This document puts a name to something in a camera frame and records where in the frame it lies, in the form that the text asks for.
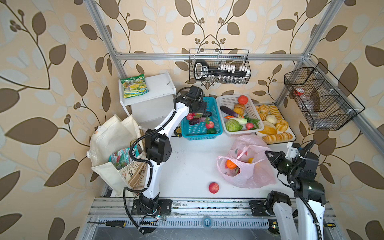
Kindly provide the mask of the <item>pink plastic grocery bag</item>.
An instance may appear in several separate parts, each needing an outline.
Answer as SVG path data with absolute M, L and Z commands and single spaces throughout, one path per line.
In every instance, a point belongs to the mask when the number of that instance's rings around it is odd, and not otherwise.
M 217 169 L 229 184 L 244 189 L 259 189 L 276 184 L 276 177 L 265 151 L 267 144 L 256 135 L 238 137 L 229 153 L 217 157 Z M 231 160 L 238 167 L 234 170 L 226 168 L 226 161 Z

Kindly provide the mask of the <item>teal plastic fruit basket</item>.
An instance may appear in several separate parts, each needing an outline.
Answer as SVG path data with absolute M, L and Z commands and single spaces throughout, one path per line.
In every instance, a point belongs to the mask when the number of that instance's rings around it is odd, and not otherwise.
M 208 140 L 214 139 L 217 136 L 221 135 L 223 130 L 223 124 L 220 120 L 220 110 L 218 108 L 216 99 L 213 97 L 204 97 L 204 102 L 207 103 L 207 111 L 211 112 L 212 115 L 209 117 L 209 120 L 214 123 L 213 128 L 216 129 L 216 134 L 207 134 L 206 123 L 208 121 L 203 121 L 195 125 L 190 125 L 189 120 L 184 118 L 181 123 L 182 135 L 187 140 Z

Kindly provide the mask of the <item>orange persimmon fruit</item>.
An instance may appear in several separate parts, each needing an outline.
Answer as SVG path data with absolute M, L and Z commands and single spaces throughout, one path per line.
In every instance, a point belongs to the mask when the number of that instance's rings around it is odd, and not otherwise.
M 230 169 L 230 170 L 234 170 L 236 169 L 238 166 L 232 162 L 231 160 L 227 160 L 226 161 L 226 168 Z

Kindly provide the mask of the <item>red apple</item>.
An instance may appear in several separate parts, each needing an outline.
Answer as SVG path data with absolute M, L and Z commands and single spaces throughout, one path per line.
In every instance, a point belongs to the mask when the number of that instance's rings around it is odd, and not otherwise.
M 219 191 L 219 189 L 220 189 L 220 186 L 219 186 L 218 183 L 212 182 L 212 183 L 209 184 L 209 191 L 210 191 L 210 193 L 216 194 Z

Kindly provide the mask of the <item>cream canvas tote bag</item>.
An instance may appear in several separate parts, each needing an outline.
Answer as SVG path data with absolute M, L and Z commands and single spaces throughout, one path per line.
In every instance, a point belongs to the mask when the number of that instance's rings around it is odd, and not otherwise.
M 145 188 L 148 165 L 133 161 L 129 156 L 131 145 L 141 136 L 140 126 L 133 116 L 124 120 L 114 115 L 99 126 L 91 137 L 87 157 L 92 170 L 118 195 L 125 187 Z

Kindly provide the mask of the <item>teal red snack bag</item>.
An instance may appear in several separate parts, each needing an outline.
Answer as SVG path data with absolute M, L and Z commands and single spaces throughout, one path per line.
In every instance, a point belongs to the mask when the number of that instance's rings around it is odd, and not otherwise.
M 114 152 L 109 156 L 109 162 L 112 163 L 117 170 L 128 166 L 133 162 L 130 157 L 130 148 L 124 148 Z

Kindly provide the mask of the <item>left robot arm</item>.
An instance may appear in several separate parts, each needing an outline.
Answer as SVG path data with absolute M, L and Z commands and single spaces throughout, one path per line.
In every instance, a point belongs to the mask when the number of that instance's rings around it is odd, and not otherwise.
M 138 215 L 154 215 L 161 213 L 159 206 L 160 178 L 165 162 L 172 154 L 170 137 L 181 121 L 190 113 L 205 114 L 207 103 L 204 102 L 204 92 L 201 88 L 192 86 L 184 87 L 188 90 L 183 95 L 176 94 L 173 100 L 174 107 L 166 118 L 153 130 L 147 130 L 130 147 L 130 158 L 135 162 L 147 164 L 147 183 L 141 190 L 133 190 L 125 187 L 126 191 L 139 195 L 136 201 Z M 134 147 L 143 140 L 145 142 L 145 158 L 134 156 Z

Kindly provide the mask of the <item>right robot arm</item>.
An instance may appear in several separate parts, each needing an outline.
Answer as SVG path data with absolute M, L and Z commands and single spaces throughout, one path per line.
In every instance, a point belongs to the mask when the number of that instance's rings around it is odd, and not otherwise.
M 288 195 L 272 191 L 265 202 L 266 213 L 277 220 L 283 240 L 322 240 L 324 238 L 323 220 L 326 205 L 325 188 L 315 180 L 319 158 L 311 152 L 316 144 L 310 141 L 303 148 L 288 144 L 288 152 L 266 151 L 265 154 L 279 175 L 287 178 L 285 183 L 294 192 L 297 214 L 292 210 Z

